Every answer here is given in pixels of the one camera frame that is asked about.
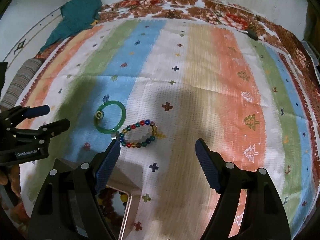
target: orange stripe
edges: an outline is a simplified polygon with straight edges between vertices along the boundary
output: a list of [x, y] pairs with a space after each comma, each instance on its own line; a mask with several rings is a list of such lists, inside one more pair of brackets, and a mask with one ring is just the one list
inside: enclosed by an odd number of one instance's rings
[[[36, 107], [43, 104], [53, 80], [58, 76], [69, 60], [76, 54], [84, 42], [102, 28], [103, 25], [100, 25], [89, 30], [82, 31], [68, 43], [66, 48], [56, 57], [38, 81], [25, 106]], [[33, 119], [26, 119], [18, 127], [21, 129], [29, 129], [32, 122]]]
[[[224, 130], [224, 141], [217, 146], [218, 152], [225, 161], [233, 162], [241, 169], [254, 171], [263, 167], [266, 147], [265, 122], [259, 91], [233, 33], [226, 29], [213, 28], [212, 38], [215, 41], [213, 50], [219, 62], [217, 71], [220, 71], [220, 80], [223, 83], [218, 100], [220, 107], [217, 111]], [[245, 75], [248, 76], [248, 81], [243, 80], [242, 77], [246, 78]], [[254, 98], [252, 103], [242, 98], [242, 92], [250, 92]], [[255, 120], [260, 122], [255, 126], [255, 131], [244, 122], [244, 118], [253, 114]], [[258, 153], [254, 156], [254, 163], [244, 155], [244, 151], [253, 145]], [[242, 193], [236, 216], [243, 212], [245, 199], [246, 194]], [[213, 196], [212, 201], [216, 202], [216, 197]], [[238, 231], [239, 226], [234, 223], [230, 236]]]

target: yellow bead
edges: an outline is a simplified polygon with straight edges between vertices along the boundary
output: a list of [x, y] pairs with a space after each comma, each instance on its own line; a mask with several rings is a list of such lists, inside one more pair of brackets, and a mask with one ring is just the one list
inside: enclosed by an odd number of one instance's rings
[[127, 202], [128, 201], [128, 196], [127, 196], [127, 194], [122, 194], [121, 196], [120, 196], [120, 199], [121, 199], [121, 201], [122, 202]]
[[101, 198], [98, 198], [97, 202], [98, 202], [99, 206], [102, 206], [102, 199]]

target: colorful glass bead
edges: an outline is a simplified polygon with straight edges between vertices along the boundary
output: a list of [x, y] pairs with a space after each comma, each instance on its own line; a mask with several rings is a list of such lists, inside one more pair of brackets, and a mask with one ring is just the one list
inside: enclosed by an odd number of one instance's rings
[[[147, 138], [144, 142], [142, 143], [134, 143], [134, 142], [128, 142], [125, 140], [125, 134], [131, 130], [136, 129], [137, 127], [143, 126], [143, 125], [150, 125], [152, 127], [152, 135]], [[117, 134], [117, 139], [120, 141], [122, 146], [126, 146], [128, 148], [141, 148], [141, 147], [146, 147], [148, 144], [150, 144], [152, 141], [156, 140], [157, 135], [157, 126], [155, 122], [150, 121], [149, 119], [147, 120], [141, 120], [140, 122], [136, 122], [132, 125], [128, 125], [125, 129], [122, 130], [122, 133]]]

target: amber bead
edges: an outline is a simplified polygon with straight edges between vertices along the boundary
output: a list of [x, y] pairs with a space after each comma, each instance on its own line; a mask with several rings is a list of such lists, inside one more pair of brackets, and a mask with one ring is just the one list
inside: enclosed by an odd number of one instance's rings
[[122, 194], [122, 195], [120, 196], [120, 199], [121, 199], [122, 202], [127, 202], [128, 199], [129, 199], [129, 197], [128, 197], [127, 194]]

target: blue stripe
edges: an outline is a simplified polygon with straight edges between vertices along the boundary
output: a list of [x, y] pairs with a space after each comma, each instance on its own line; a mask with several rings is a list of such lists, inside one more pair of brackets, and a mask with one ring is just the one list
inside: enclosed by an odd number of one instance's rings
[[[165, 23], [165, 20], [141, 21], [106, 65], [103, 73], [95, 77], [96, 86], [77, 119], [76, 127], [70, 134], [71, 145], [67, 147], [68, 152], [65, 153], [67, 160], [77, 163], [90, 162], [97, 153], [105, 151], [108, 147], [111, 136], [96, 130], [93, 125], [94, 114], [103, 104], [104, 96], [108, 96], [109, 100], [120, 101], [126, 106], [143, 64]], [[111, 76], [118, 76], [117, 80], [112, 81]], [[115, 127], [121, 118], [120, 108], [115, 105], [107, 106], [103, 112], [103, 123], [100, 126], [106, 129]], [[90, 150], [83, 148], [84, 143], [90, 144]]]
[[298, 127], [298, 133], [300, 136], [301, 145], [301, 195], [300, 204], [297, 207], [297, 211], [291, 223], [291, 234], [294, 237], [300, 230], [305, 217], [309, 214], [313, 199], [315, 198], [315, 186], [312, 178], [312, 151], [311, 151], [311, 135], [309, 133], [309, 125], [306, 114], [304, 112], [302, 103], [298, 92], [293, 84], [290, 74], [288, 73], [284, 63], [282, 62], [279, 54], [265, 46], [268, 53], [276, 63], [279, 69], [280, 76], [283, 80], [285, 88], [287, 90], [287, 95], [294, 109], [294, 114], [296, 116], [296, 123]]

